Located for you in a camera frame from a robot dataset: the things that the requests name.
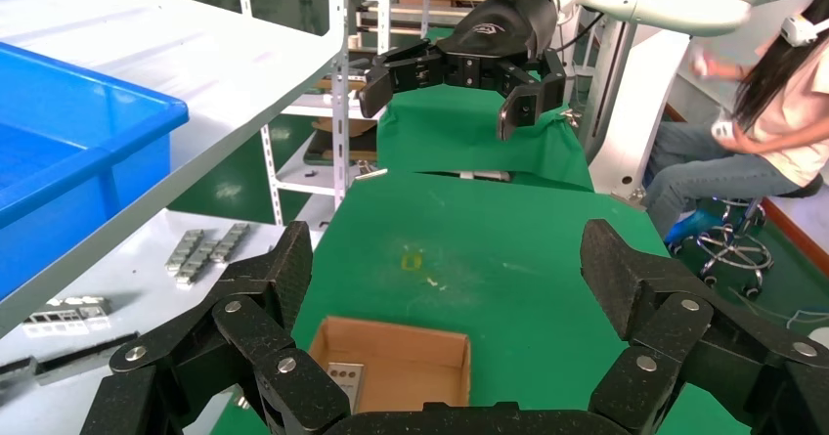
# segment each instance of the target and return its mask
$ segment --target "green table cover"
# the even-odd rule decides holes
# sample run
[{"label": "green table cover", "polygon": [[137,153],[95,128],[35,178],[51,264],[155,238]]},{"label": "green table cover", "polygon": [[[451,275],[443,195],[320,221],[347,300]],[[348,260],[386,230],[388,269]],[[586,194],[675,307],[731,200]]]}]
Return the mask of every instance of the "green table cover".
[{"label": "green table cover", "polygon": [[390,171],[510,171],[533,176],[521,184],[592,190],[584,152],[560,110],[501,141],[502,104],[494,91],[446,85],[395,95],[377,127],[378,164]]},{"label": "green table cover", "polygon": [[[473,405],[585,409],[627,345],[580,275],[591,218],[666,254],[647,216],[608,196],[395,171],[358,181],[316,251],[293,335],[307,348],[328,315],[463,332]],[[660,435],[700,433],[748,428],[687,387]]]}]

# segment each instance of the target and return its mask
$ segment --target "white headset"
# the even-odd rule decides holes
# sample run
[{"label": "white headset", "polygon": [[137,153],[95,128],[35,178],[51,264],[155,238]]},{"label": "white headset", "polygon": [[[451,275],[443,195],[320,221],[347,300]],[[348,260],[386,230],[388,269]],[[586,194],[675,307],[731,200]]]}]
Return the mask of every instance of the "white headset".
[{"label": "white headset", "polygon": [[829,29],[829,20],[814,24],[805,19],[803,15],[795,15],[787,18],[780,28],[780,35],[792,47],[807,46],[817,39],[817,35]]}]

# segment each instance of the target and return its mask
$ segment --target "yellow stain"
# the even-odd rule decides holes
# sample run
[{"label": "yellow stain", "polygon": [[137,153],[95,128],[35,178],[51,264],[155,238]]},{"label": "yellow stain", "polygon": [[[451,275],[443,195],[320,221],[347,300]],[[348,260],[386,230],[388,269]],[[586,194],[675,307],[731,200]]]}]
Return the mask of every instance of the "yellow stain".
[{"label": "yellow stain", "polygon": [[423,256],[419,252],[407,252],[400,260],[400,268],[404,271],[419,271],[423,265]]}]

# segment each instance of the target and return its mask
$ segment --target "stool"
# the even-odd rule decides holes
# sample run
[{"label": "stool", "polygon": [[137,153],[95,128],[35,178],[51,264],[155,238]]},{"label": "stool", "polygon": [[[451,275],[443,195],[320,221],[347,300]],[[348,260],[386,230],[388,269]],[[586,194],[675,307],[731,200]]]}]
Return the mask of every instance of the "stool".
[{"label": "stool", "polygon": [[[749,198],[716,198],[714,200],[725,205],[725,211],[722,213],[722,222],[728,223],[731,218],[731,212],[740,208],[749,208],[751,199]],[[756,217],[754,218],[755,225],[761,227],[765,225],[765,209],[761,204],[757,205],[755,210]]]},{"label": "stool", "polygon": [[[804,198],[814,196],[820,191],[823,185],[823,177],[818,175],[808,185],[792,193],[781,197]],[[697,245],[706,252],[711,259],[702,266],[699,277],[707,285],[714,285],[717,279],[709,276],[708,273],[718,262],[727,264],[738,269],[753,271],[756,282],[754,285],[743,286],[743,295],[747,298],[754,298],[763,291],[763,272],[771,269],[774,260],[765,245],[758,239],[749,235],[752,226],[761,226],[765,222],[765,212],[760,206],[762,198],[748,200],[745,211],[735,226],[725,224],[721,227],[714,227],[696,238]],[[731,200],[728,210],[732,206],[742,206],[745,200]]]}]

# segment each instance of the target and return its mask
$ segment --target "blue plastic bin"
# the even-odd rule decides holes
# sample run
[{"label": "blue plastic bin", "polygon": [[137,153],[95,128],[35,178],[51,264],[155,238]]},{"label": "blue plastic bin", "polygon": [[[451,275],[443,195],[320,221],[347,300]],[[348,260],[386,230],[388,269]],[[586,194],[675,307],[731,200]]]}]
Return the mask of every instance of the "blue plastic bin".
[{"label": "blue plastic bin", "polygon": [[174,98],[0,43],[0,299],[170,172]]}]

